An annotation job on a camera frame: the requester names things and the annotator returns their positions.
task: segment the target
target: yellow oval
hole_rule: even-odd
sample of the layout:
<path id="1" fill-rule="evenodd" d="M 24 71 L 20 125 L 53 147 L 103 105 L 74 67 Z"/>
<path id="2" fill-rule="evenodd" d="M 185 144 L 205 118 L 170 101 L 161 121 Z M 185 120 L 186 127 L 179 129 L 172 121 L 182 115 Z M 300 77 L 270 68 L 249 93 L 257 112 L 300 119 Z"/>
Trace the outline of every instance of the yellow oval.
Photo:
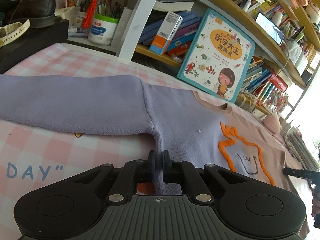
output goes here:
<path id="1" fill-rule="evenodd" d="M 224 30 L 213 30 L 210 33 L 212 45 L 223 56 L 229 59 L 240 59 L 242 57 L 241 40 L 236 33 L 229 33 Z"/>

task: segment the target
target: gray ribbed plate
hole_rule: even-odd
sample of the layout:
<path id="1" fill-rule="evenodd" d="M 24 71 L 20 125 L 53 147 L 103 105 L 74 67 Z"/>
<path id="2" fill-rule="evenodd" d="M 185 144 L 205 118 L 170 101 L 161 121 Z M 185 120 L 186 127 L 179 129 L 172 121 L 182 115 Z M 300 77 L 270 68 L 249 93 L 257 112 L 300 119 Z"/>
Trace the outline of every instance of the gray ribbed plate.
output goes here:
<path id="1" fill-rule="evenodd" d="M 192 204 L 187 196 L 133 196 L 107 209 L 82 235 L 68 240 L 249 240 L 227 228 L 213 209 Z M 299 240 L 296 234 L 284 238 Z M 23 237 L 21 240 L 32 240 Z"/>

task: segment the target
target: plastic jar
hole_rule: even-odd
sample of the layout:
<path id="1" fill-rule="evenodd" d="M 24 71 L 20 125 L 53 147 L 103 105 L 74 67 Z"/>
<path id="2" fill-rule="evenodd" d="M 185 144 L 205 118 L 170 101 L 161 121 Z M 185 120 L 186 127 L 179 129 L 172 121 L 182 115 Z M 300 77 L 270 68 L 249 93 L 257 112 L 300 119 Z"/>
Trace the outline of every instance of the plastic jar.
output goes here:
<path id="1" fill-rule="evenodd" d="M 96 14 L 92 19 L 88 40 L 100 45 L 110 45 L 119 19 Z"/>

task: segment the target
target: brown leather shoe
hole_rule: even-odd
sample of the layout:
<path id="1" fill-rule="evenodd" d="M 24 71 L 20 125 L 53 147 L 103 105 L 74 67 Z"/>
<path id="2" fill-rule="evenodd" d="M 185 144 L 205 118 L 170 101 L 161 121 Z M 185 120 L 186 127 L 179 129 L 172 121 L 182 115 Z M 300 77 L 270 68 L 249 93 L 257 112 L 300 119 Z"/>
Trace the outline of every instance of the brown leather shoe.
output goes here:
<path id="1" fill-rule="evenodd" d="M 38 29 L 54 24 L 55 9 L 56 0 L 21 0 L 6 18 L 10 19 L 9 23 L 24 22 L 29 19 L 30 28 Z"/>

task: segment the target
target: blue letter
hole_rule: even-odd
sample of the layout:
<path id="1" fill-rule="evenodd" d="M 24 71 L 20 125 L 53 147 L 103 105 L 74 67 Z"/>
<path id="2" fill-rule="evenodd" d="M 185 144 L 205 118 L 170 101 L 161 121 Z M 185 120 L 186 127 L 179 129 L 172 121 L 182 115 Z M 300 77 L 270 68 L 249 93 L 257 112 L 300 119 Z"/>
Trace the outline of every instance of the blue letter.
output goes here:
<path id="1" fill-rule="evenodd" d="M 26 171 L 22 174 L 22 178 L 24 179 L 25 176 L 29 175 L 31 179 L 33 179 L 32 175 L 32 167 L 29 165 L 29 167 L 26 169 Z"/>
<path id="2" fill-rule="evenodd" d="M 42 166 L 41 166 L 41 165 L 39 166 L 39 169 L 40 169 L 40 171 L 42 172 L 42 175 L 43 175 L 41 180 L 45 180 L 45 178 L 46 178 L 47 175 L 48 175 L 48 172 L 49 172 L 50 168 L 51 168 L 51 166 L 48 166 L 47 170 L 44 171 L 44 170 L 42 169 Z"/>
<path id="3" fill-rule="evenodd" d="M 12 167 L 14 169 L 14 174 L 13 175 L 10 175 L 10 167 Z M 7 168 L 7 177 L 9 179 L 13 179 L 15 176 L 17 176 L 17 168 L 16 166 L 14 166 L 12 163 L 8 163 L 8 168 Z"/>

